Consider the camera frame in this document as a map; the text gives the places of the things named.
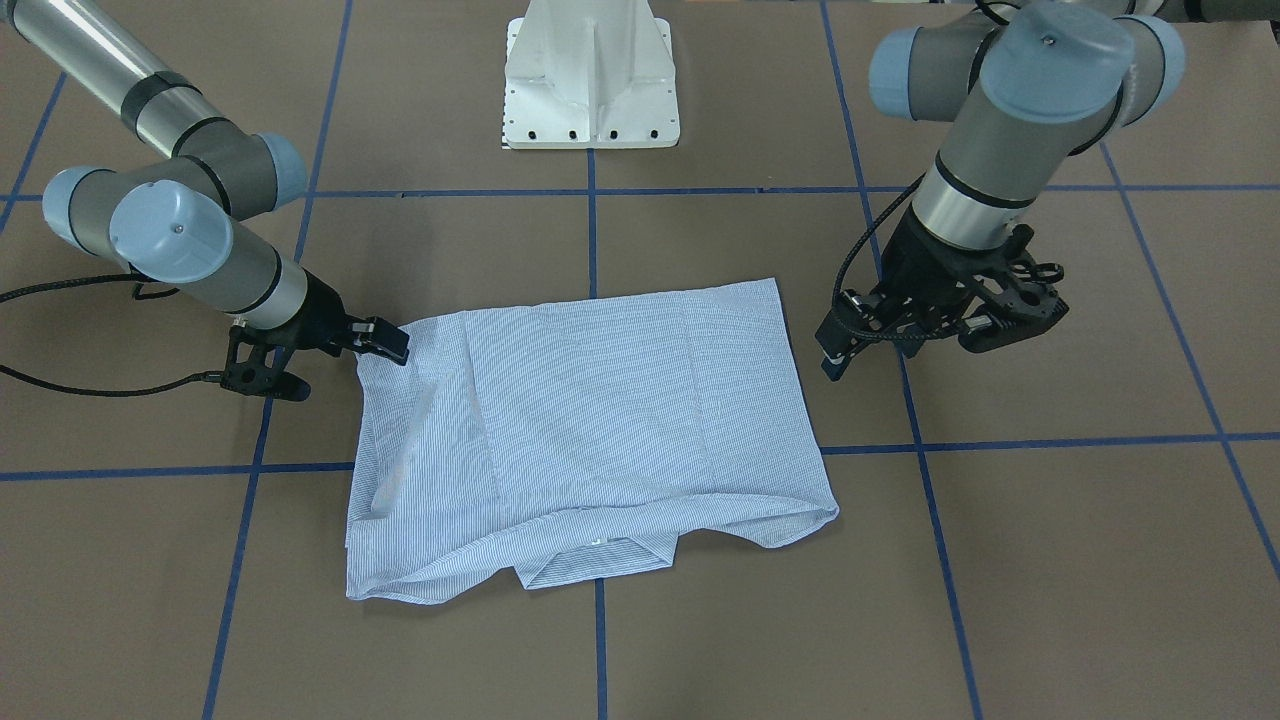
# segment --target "grid floor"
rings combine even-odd
[[[524,3],[104,4],[242,127],[311,149],[305,199],[251,227],[356,313],[777,275],[844,514],[776,552],[695,534],[675,569],[594,587],[503,573],[438,609],[352,603],[349,357],[298,356],[301,406],[5,382],[0,714],[1280,714],[1280,329],[1240,313],[1277,297],[1265,24],[1180,28],[1174,99],[1055,177],[1028,219],[1068,266],[1059,328],[991,356],[872,351],[833,386],[810,340],[827,278],[946,132],[876,114],[870,53],[963,9],[655,1],[681,145],[584,158],[497,147],[490,36]],[[44,228],[38,190],[155,159],[0,42],[0,286],[102,272]],[[128,387],[221,355],[195,302],[81,292],[6,307],[5,363]],[[31,338],[51,332],[92,351],[49,357]]]

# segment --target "folded shirt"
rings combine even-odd
[[[407,366],[360,356],[352,600],[669,568],[691,530],[778,547],[838,512],[772,279],[404,329]]]

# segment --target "gray joint cap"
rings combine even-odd
[[[278,210],[306,195],[307,164],[283,135],[261,132],[257,138],[266,143],[271,164],[275,165],[275,206],[271,209]]]
[[[232,222],[218,202],[166,179],[131,190],[108,232],[120,258],[166,283],[205,279],[232,252]]]
[[[1116,19],[1133,20],[1146,26],[1156,36],[1160,49],[1165,53],[1165,77],[1160,83],[1160,94],[1143,114],[1146,117],[1164,105],[1165,100],[1169,100],[1169,96],[1178,90],[1178,85],[1183,82],[1183,73],[1187,72],[1187,46],[1183,45],[1183,37],[1178,35],[1174,26],[1155,15],[1120,15]]]
[[[1133,37],[1097,10],[1037,0],[1009,23],[978,81],[991,102],[1032,123],[1071,123],[1115,99]]]
[[[67,168],[54,176],[54,179],[49,181],[49,184],[45,186],[45,196],[40,201],[40,209],[45,214],[45,224],[49,225],[49,229],[54,231],[58,237],[65,240],[81,252],[90,255],[92,252],[84,250],[84,246],[76,240],[76,233],[72,232],[72,195],[82,179],[99,170],[106,170],[106,168],[95,168],[92,165]]]
[[[895,29],[888,33],[876,54],[868,72],[872,102],[886,115],[914,120],[909,88],[911,68],[911,49],[915,46],[915,33],[920,28]]]

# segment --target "blue tape line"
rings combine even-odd
[[[311,197],[540,197],[588,195],[586,188],[512,188],[512,190],[317,190]]]
[[[1134,437],[1094,437],[1094,438],[1050,438],[1050,439],[996,439],[978,442],[927,442],[928,452],[964,452],[982,450],[1047,450],[1055,447],[1124,447],[1142,445],[1189,445],[1198,442],[1217,442],[1213,434],[1185,436],[1134,436]]]
[[[586,149],[586,272],[588,272],[588,297],[599,297],[599,273],[595,263],[595,199],[599,191],[595,187],[595,149]]]
[[[31,480],[105,480],[113,478],[182,478],[198,475],[243,475],[261,473],[349,473],[355,462],[276,462],[265,465],[179,465],[173,468],[105,468],[92,470],[18,470],[0,473],[0,483]]]
[[[870,186],[860,188],[851,184],[817,184],[787,187],[599,187],[598,196],[648,196],[648,195],[852,195],[867,192],[887,192],[897,195],[906,186]],[[1111,192],[1115,184],[1051,184],[1044,188],[1052,192]],[[1240,192],[1275,191],[1280,184],[1130,184],[1125,190],[1137,192]],[[590,188],[549,187],[549,188],[443,188],[443,190],[315,190],[307,197],[346,199],[346,197],[544,197],[590,195]],[[40,200],[38,195],[18,195],[15,201]]]
[[[1262,548],[1267,553],[1267,559],[1271,560],[1271,570],[1275,573],[1276,580],[1280,580],[1280,556],[1276,555],[1275,544],[1271,542],[1271,534],[1267,533],[1267,527],[1262,521],[1262,514],[1258,512],[1257,503],[1253,502],[1253,493],[1249,492],[1249,484],[1244,479],[1244,473],[1240,471],[1240,464],[1235,459],[1235,451],[1231,450],[1231,442],[1222,428],[1222,419],[1217,414],[1217,407],[1213,406],[1213,398],[1210,397],[1208,386],[1204,384],[1204,377],[1201,374],[1199,364],[1196,361],[1196,355],[1192,352],[1190,342],[1187,341],[1187,334],[1183,332],[1183,324],[1178,319],[1178,313],[1174,310],[1174,304],[1169,297],[1169,291],[1165,288],[1165,281],[1160,275],[1160,270],[1156,268],[1156,258],[1151,254],[1151,246],[1147,245],[1147,236],[1142,232],[1142,224],[1138,222],[1138,214],[1133,209],[1133,202],[1129,201],[1129,193],[1120,181],[1120,172],[1116,169],[1115,160],[1111,158],[1111,151],[1107,149],[1106,142],[1100,142],[1098,146],[1102,149],[1102,158],[1107,163],[1107,169],[1111,170],[1111,177],[1116,181],[1116,190],[1120,192],[1120,200],[1124,202],[1125,213],[1129,215],[1129,224],[1133,225],[1133,233],[1138,238],[1138,246],[1142,249],[1142,256],[1147,260],[1147,269],[1151,270],[1151,278],[1156,283],[1156,291],[1160,293],[1160,301],[1165,305],[1165,313],[1169,314],[1169,322],[1174,325],[1174,334],[1178,336],[1178,345],[1183,348],[1183,356],[1187,359],[1187,365],[1192,370],[1192,377],[1196,379],[1196,387],[1199,389],[1201,400],[1204,401],[1204,409],[1208,411],[1210,420],[1213,423],[1213,429],[1217,433],[1217,438],[1222,445],[1222,452],[1226,455],[1226,462],[1231,468],[1231,474],[1235,477],[1235,484],[1240,489],[1240,496],[1244,497],[1244,505],[1249,510],[1249,516],[1253,518],[1253,527],[1258,532],[1258,538],[1262,541]]]
[[[0,473],[0,483],[31,480],[100,480],[111,478],[170,478],[192,475],[243,475],[252,465],[198,465],[178,468],[106,468],[97,470],[27,470]]]
[[[1280,432],[1226,433],[1226,439],[1236,442],[1276,442]],[[975,442],[927,442],[925,452],[982,452],[1001,450],[1044,450],[1056,447],[1116,447],[1146,445],[1194,445],[1219,442],[1216,434],[1180,436],[1134,436],[1134,437],[1092,437],[1092,438],[1043,438],[1043,439],[993,439]],[[892,455],[915,452],[911,443],[888,445],[827,445],[819,447],[823,455]],[[332,462],[269,462],[262,465],[177,465],[169,468],[102,468],[88,470],[17,470],[0,473],[0,483],[35,480],[106,480],[116,478],[182,478],[202,475],[242,475],[259,473],[262,475],[283,473],[349,473],[356,464],[347,461]]]
[[[1258,183],[1243,183],[1243,184],[1123,184],[1123,187],[1130,192],[1256,192],[1256,191],[1275,191],[1280,190],[1280,184],[1258,184]]]
[[[262,464],[266,451],[266,432],[271,427],[271,398],[262,404],[262,423],[253,446],[253,465]],[[236,534],[236,552],[232,555],[232,573],[227,580],[227,597],[223,600],[223,616],[218,623],[218,642],[214,644],[214,662],[209,669],[209,688],[205,691],[205,711],[202,720],[212,720],[214,703],[218,701],[218,685],[223,678],[223,660],[227,657],[227,638],[232,632],[232,615],[236,611],[236,593],[239,591],[239,574],[244,562],[244,546],[248,543],[248,527],[253,520],[253,501],[257,497],[259,473],[250,473],[244,487],[244,505],[241,507],[241,525]]]
[[[605,664],[604,579],[595,580],[595,716],[609,717],[609,674]]]
[[[1280,439],[1280,433],[1226,433],[1228,442],[1257,442]]]
[[[823,455],[887,455],[893,452],[915,452],[915,445],[831,445],[818,450]]]
[[[324,146],[329,138],[329,120],[333,118],[333,102],[338,97],[338,77],[342,74],[342,60],[347,54],[347,31],[351,29],[352,0],[342,9],[342,29],[338,31],[338,51],[333,59],[333,74],[329,76],[329,95],[324,101],[324,115],[320,118],[320,135],[316,137],[316,151],[311,160],[311,179],[307,182],[307,199],[302,205],[302,224],[298,225],[298,241],[293,246],[293,261],[302,260],[307,247],[307,231],[311,228],[311,209],[315,206],[316,186],[320,184],[320,165],[324,164]]]
[[[595,254],[595,149],[586,150],[586,263],[589,290],[588,297],[599,297],[599,274]],[[609,680],[604,653],[604,579],[595,580],[595,714],[599,720],[609,716]]]
[[[302,210],[302,224],[298,228],[298,242],[293,251],[293,260],[302,259],[306,249],[307,228],[311,224],[311,208],[315,199],[310,195],[316,188],[320,179],[320,164],[324,160],[325,138],[329,135],[329,118],[333,114],[333,100],[338,92],[338,76],[342,72],[342,59],[347,46],[347,31],[351,28],[352,0],[347,0],[342,12],[342,29],[338,32],[338,50],[333,60],[333,74],[329,77],[329,97],[325,100],[324,118],[320,120],[320,136],[316,138],[315,161],[311,168],[311,181],[306,208]],[[266,434],[271,428],[271,398],[262,404],[262,425],[257,433],[257,445],[253,447],[253,466],[262,465],[262,456],[266,452]],[[205,693],[205,712],[202,720],[212,720],[214,703],[218,700],[218,685],[221,682],[223,660],[227,655],[227,638],[232,629],[232,614],[236,610],[236,592],[239,589],[241,566],[244,561],[244,546],[248,542],[248,528],[253,519],[253,500],[257,496],[257,479],[260,473],[248,477],[248,487],[244,489],[244,507],[241,511],[241,528],[236,538],[236,553],[232,557],[232,574],[227,582],[227,600],[223,603],[223,619],[218,626],[218,644],[214,648],[214,662],[209,670],[209,689]]]
[[[4,210],[0,210],[0,232],[4,232],[5,225],[9,224],[9,215],[13,214],[13,205],[17,202],[18,193],[22,191],[22,183],[27,179],[27,173],[31,172],[31,163],[36,159],[36,150],[40,147],[41,138],[45,137],[45,128],[49,127],[49,118],[54,114],[54,106],[58,105],[58,99],[63,94],[63,86],[67,85],[67,73],[58,73],[58,81],[54,82],[54,91],[49,94],[49,102],[45,102],[45,111],[40,114],[40,122],[36,124],[36,132],[31,136],[31,142],[27,143],[27,155],[22,159],[22,167],[18,168],[18,177],[13,179],[13,190],[9,191],[9,197],[5,200]]]
[[[840,70],[840,55],[836,53],[836,40],[831,29],[831,15],[827,10],[827,1],[819,3],[819,9],[822,10],[822,26],[827,35],[827,53],[831,56],[831,68],[835,73],[836,91],[840,95],[840,110],[845,119],[845,133],[849,138],[849,155],[854,163],[854,177],[858,181],[859,197],[861,199],[863,215],[867,220],[867,227],[872,225],[872,206],[870,199],[867,192],[867,179],[863,176],[861,158],[858,152],[858,138],[854,133],[854,119],[849,111],[849,100],[845,96],[845,81],[844,74]],[[876,260],[876,274],[881,275],[881,254],[879,243],[874,233],[870,238],[872,252]],[[902,401],[906,405],[906,416],[911,424],[911,441],[915,448],[915,460],[920,469],[920,482],[924,486],[924,497],[929,509],[929,521],[933,525],[933,542],[938,552],[938,564],[942,569],[942,582],[946,585],[947,603],[951,607],[951,621],[955,628],[956,644],[960,651],[960,664],[964,669],[965,685],[969,689],[969,705],[973,710],[974,720],[982,720],[982,702],[978,697],[978,682],[973,671],[973,661],[969,656],[969,641],[965,635],[964,618],[960,614],[960,600],[956,594],[955,582],[951,577],[951,559],[947,555],[946,537],[942,532],[942,519],[938,515],[937,502],[933,496],[933,479],[929,474],[929,461],[924,452],[924,443],[920,437],[920,423],[915,413],[915,401],[911,397],[911,379],[906,373],[906,359],[901,352],[897,354],[897,366],[899,373],[902,378]]]

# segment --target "blue and white striped shirt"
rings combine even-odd
[[[778,547],[838,512],[772,279],[406,329],[408,366],[360,357],[353,600],[640,573],[695,529]]]

